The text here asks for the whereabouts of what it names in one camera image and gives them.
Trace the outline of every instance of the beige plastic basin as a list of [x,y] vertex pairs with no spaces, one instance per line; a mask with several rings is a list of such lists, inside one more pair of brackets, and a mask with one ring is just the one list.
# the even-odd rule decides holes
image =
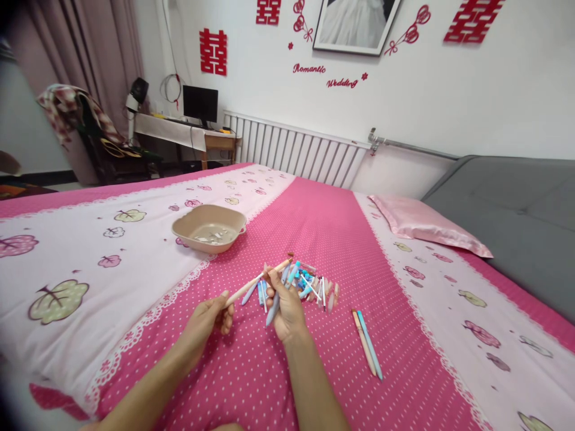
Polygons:
[[176,220],[172,232],[194,250],[218,254],[228,250],[246,231],[246,221],[246,216],[238,211],[206,204]]

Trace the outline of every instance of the curtain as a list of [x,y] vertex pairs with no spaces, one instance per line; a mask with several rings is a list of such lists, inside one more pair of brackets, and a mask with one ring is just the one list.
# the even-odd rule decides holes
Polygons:
[[[55,83],[83,88],[128,136],[124,105],[143,75],[132,0],[25,0],[7,38],[36,96]],[[95,184],[82,141],[73,135],[66,157],[79,182]]]

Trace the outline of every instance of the pink pillow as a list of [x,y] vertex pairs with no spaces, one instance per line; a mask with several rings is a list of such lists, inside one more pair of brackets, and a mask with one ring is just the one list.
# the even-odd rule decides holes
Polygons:
[[372,195],[369,198],[377,205],[388,220],[391,231],[399,238],[423,239],[464,248],[480,257],[493,257],[489,249],[475,236],[421,201],[401,196]]

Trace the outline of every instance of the wedding photo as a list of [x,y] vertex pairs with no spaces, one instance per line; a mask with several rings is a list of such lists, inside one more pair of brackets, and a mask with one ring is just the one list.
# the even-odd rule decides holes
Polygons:
[[400,0],[324,0],[316,50],[381,55]]

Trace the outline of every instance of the hand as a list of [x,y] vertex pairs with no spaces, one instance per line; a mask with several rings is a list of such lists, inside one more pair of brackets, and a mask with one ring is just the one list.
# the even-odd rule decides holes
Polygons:
[[269,296],[266,300],[268,308],[274,303],[274,295],[280,295],[280,309],[274,319],[274,327],[281,342],[285,344],[294,335],[307,333],[304,307],[301,305],[298,290],[294,287],[288,290],[280,280],[277,271],[270,267],[266,268],[264,280],[272,286],[266,290]]
[[226,290],[217,298],[201,302],[193,311],[173,350],[186,356],[190,372],[198,364],[208,337],[214,329],[222,335],[229,334],[234,319],[234,304],[223,308],[228,300]]

